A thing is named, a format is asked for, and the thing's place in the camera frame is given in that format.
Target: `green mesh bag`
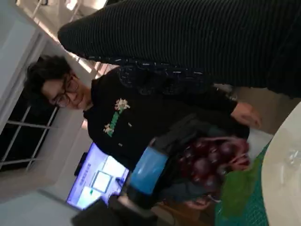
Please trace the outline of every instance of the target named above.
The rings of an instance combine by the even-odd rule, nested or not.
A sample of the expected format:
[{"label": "green mesh bag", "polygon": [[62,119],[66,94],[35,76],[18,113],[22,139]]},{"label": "green mesh bag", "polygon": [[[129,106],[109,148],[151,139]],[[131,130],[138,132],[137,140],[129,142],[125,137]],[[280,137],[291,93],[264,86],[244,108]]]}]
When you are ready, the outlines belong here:
[{"label": "green mesh bag", "polygon": [[215,208],[215,225],[216,226],[268,226],[268,219],[264,208],[262,190],[261,190],[261,168],[263,157],[267,151],[266,146],[259,154],[255,161],[257,166],[255,167],[256,178],[252,185],[252,191],[246,197],[243,208],[237,212],[233,212],[231,209],[224,211],[225,205],[221,202],[217,204]]}]

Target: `monitor screen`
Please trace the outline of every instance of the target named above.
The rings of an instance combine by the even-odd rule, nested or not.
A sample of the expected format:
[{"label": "monitor screen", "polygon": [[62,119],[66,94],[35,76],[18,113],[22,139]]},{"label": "monitor screen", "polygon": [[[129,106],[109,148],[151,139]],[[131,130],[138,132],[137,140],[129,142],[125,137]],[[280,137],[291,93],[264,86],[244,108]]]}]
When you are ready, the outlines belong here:
[{"label": "monitor screen", "polygon": [[92,144],[78,177],[70,191],[67,203],[85,209],[102,198],[108,203],[111,194],[119,194],[129,170],[113,157]]}]

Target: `man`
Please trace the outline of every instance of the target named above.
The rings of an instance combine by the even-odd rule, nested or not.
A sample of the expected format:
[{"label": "man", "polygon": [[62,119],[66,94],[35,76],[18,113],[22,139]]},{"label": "man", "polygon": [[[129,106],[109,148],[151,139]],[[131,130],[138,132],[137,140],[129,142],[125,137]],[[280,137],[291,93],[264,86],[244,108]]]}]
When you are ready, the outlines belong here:
[{"label": "man", "polygon": [[24,91],[36,107],[50,104],[83,110],[92,140],[130,170],[154,137],[168,132],[174,123],[191,113],[210,128],[217,127],[230,136],[249,137],[249,127],[237,121],[260,125],[260,118],[250,105],[229,100],[216,89],[201,97],[164,95],[159,90],[141,95],[139,92],[148,83],[133,85],[123,81],[133,85],[127,88],[120,82],[120,71],[110,71],[88,88],[63,57],[45,57],[28,68]]},{"label": "man", "polygon": [[300,12],[300,0],[126,0],[66,24],[58,38],[80,57],[194,91],[226,83],[301,97]]}]

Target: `dark curly hair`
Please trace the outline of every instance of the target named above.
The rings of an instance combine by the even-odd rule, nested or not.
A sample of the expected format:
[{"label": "dark curly hair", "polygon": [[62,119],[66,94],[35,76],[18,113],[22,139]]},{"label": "dark curly hair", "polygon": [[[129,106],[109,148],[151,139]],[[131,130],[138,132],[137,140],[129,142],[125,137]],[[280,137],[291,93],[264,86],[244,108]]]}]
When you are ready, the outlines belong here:
[{"label": "dark curly hair", "polygon": [[44,110],[50,107],[47,98],[42,94],[42,87],[48,80],[62,79],[70,73],[71,68],[62,56],[43,56],[27,69],[23,95],[33,108]]}]

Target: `white table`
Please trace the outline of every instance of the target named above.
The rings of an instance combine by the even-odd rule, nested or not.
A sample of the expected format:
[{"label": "white table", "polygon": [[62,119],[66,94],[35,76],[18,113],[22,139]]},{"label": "white table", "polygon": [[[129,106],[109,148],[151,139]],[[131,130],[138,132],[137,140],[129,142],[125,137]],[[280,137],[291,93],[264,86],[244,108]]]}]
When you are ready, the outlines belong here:
[{"label": "white table", "polygon": [[270,226],[301,226],[301,166],[288,164],[296,140],[301,150],[301,103],[280,127],[263,160],[262,194]]}]

